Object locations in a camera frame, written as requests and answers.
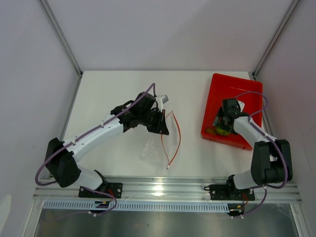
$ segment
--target white vent strip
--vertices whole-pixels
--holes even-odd
[[[89,200],[47,200],[45,209],[69,209],[69,210],[106,210],[96,208],[99,204]],[[117,211],[176,211],[176,212],[229,212],[225,203],[185,203],[185,202],[137,202],[118,201]]]

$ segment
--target red tray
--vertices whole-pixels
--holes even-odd
[[[208,94],[204,120],[202,125],[202,138],[213,142],[219,142],[233,147],[238,147],[246,150],[252,150],[252,147],[240,135],[230,134],[226,137],[206,133],[207,128],[215,131],[213,121],[217,115],[219,108],[222,106],[222,100],[234,98],[245,91],[257,91],[262,93],[262,83],[234,78],[222,74],[214,74],[211,87]],[[262,108],[262,97],[258,94],[249,93],[238,98],[245,103],[243,111],[251,114]],[[261,126],[262,113],[253,116],[253,120]]]

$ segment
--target white table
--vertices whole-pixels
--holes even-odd
[[[80,164],[106,176],[227,177],[250,168],[252,152],[209,142],[200,131],[214,73],[249,79],[247,72],[87,71],[84,72],[65,139],[101,121],[110,111],[156,83],[157,95],[167,94],[165,109],[173,110],[181,127],[178,156],[166,170],[167,159],[160,135],[143,126],[108,140],[91,151]],[[169,126],[165,144],[175,150],[177,130]],[[144,157],[148,141],[156,148]]]

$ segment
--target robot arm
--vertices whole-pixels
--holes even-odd
[[[165,123],[165,110],[163,109],[163,105],[168,101],[168,97],[166,95],[154,97],[147,93],[144,95],[144,93],[142,92],[137,96],[136,99],[139,99],[140,96],[143,97],[134,106],[126,110],[127,105],[134,102],[128,101],[123,105],[115,107],[104,120],[86,132],[74,138],[67,139],[64,142],[54,138],[48,143],[46,159],[57,150],[64,148],[64,146],[67,147],[46,165],[46,168],[60,187],[64,188],[72,184],[77,184],[92,190],[104,192],[107,186],[104,176],[97,170],[92,171],[78,165],[78,162],[87,153],[105,140],[120,135],[138,125],[145,126],[152,133],[169,135]],[[117,116],[124,110],[126,110],[126,113],[105,124],[106,121]]]
[[[253,148],[251,169],[230,176],[227,185],[232,190],[243,190],[258,185],[282,182],[285,176],[284,166],[271,141],[274,141],[282,152],[288,173],[287,180],[290,181],[293,174],[289,142],[278,140],[263,131],[247,113],[242,111],[243,107],[244,103],[237,99],[223,100],[213,124],[228,133],[240,134]]]

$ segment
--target white wall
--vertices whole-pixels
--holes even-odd
[[[0,32],[0,200],[12,195],[1,237],[19,237],[78,79],[36,0],[2,0]]]
[[[316,1],[304,0],[259,74],[279,138],[291,144],[293,179],[314,230],[316,214]]]
[[[49,0],[85,71],[253,71],[291,2]]]

